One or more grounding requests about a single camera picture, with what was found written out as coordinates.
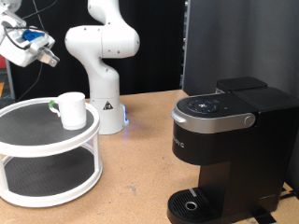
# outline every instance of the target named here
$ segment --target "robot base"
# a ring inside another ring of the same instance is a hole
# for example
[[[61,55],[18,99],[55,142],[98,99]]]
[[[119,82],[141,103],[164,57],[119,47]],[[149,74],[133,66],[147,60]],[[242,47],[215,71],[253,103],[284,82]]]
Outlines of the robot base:
[[[124,106],[120,102],[120,97],[96,99],[91,96],[90,104],[96,108],[100,116],[99,134],[118,133],[129,123],[129,120],[125,120]]]

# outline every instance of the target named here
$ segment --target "two-tier stand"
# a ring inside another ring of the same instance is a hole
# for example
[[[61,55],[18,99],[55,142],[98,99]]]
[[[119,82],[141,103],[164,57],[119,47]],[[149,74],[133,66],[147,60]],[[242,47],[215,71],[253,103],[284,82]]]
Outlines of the two-tier stand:
[[[0,110],[0,196],[19,206],[48,207],[76,199],[99,180],[100,129],[86,104],[87,124],[68,131],[50,112],[55,98],[23,101]]]

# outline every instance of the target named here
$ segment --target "coffee maker drip tray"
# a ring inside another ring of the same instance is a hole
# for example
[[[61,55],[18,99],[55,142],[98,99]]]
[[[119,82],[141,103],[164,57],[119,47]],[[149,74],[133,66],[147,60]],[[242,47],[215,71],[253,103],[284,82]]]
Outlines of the coffee maker drip tray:
[[[167,215],[173,224],[212,224],[221,216],[217,214],[199,188],[182,190],[172,195],[168,201]]]

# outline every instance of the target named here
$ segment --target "coffee maker lid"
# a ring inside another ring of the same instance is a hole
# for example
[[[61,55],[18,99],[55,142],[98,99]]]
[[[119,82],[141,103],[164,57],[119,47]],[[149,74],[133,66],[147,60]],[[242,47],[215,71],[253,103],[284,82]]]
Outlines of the coffee maker lid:
[[[170,115],[175,123],[194,133],[222,133],[251,127],[258,109],[231,93],[185,97]]]

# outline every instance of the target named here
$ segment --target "silver trim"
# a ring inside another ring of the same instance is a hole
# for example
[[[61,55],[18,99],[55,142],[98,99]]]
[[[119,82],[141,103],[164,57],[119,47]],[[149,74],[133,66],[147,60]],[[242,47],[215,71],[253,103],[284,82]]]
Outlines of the silver trim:
[[[223,133],[233,130],[246,129],[251,127],[256,120],[255,116],[251,113],[211,119],[193,117],[178,109],[178,102],[185,98],[187,97],[184,97],[176,102],[176,107],[170,112],[170,116],[179,127],[193,133]],[[252,118],[252,122],[245,122],[248,117]]]
[[[194,189],[189,189],[189,191],[194,198],[197,197],[197,194],[195,193]]]
[[[185,203],[185,207],[186,207],[189,211],[194,211],[194,210],[196,210],[196,208],[197,208],[197,203],[194,203],[194,202],[187,202],[187,203]]]

